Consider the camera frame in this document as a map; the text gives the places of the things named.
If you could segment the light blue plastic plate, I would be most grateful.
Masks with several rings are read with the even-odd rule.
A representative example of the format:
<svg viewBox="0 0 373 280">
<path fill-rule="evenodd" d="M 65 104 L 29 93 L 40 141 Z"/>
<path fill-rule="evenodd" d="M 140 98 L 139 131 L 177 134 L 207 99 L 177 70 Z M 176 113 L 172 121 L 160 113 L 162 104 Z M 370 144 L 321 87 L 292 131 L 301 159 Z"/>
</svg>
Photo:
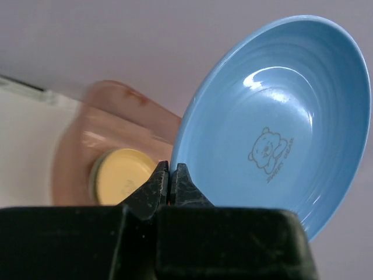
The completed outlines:
<svg viewBox="0 0 373 280">
<path fill-rule="evenodd" d="M 191 99 L 170 173 L 218 207 L 295 212 L 314 239 L 343 202 L 371 119 L 364 56 L 337 23 L 299 15 L 239 42 Z"/>
</svg>

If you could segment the pink translucent plastic bin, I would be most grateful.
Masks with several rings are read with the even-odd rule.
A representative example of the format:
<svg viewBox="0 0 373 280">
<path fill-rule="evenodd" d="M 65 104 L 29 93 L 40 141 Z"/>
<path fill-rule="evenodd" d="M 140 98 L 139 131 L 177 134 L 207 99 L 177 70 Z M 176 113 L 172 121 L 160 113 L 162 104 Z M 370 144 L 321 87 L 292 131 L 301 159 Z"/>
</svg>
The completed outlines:
<svg viewBox="0 0 373 280">
<path fill-rule="evenodd" d="M 91 86 L 56 149 L 51 177 L 55 205 L 99 205 L 89 195 L 95 161 L 114 149 L 135 149 L 158 164 L 170 160 L 181 118 L 119 82 Z"/>
</svg>

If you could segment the pale yellow plastic plate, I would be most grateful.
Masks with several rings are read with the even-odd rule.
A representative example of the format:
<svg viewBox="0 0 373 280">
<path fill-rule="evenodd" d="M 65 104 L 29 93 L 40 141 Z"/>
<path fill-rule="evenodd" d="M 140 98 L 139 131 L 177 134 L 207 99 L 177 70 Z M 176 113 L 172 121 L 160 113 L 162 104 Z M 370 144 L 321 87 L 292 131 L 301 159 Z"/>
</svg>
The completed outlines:
<svg viewBox="0 0 373 280">
<path fill-rule="evenodd" d="M 155 168 L 153 159 L 138 150 L 109 150 L 91 168 L 90 198 L 100 205 L 119 204 L 144 184 Z"/>
</svg>

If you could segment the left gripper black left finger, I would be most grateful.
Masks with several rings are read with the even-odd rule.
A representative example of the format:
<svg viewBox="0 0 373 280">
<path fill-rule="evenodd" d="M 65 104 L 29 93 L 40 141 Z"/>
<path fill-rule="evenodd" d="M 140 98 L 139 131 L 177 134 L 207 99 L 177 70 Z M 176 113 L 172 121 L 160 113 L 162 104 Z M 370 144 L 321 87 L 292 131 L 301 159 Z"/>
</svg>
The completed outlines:
<svg viewBox="0 0 373 280">
<path fill-rule="evenodd" d="M 154 279 L 155 216 L 168 163 L 114 206 L 1 210 L 2 279 Z"/>
</svg>

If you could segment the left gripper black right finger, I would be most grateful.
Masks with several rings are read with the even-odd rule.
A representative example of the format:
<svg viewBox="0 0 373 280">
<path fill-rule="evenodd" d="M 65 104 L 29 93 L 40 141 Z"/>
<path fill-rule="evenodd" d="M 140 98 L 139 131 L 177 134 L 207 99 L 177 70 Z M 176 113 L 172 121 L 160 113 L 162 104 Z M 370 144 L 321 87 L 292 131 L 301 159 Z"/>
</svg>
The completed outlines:
<svg viewBox="0 0 373 280">
<path fill-rule="evenodd" d="M 213 206 L 184 163 L 156 213 L 158 279 L 318 279 L 298 216 L 283 209 Z"/>
</svg>

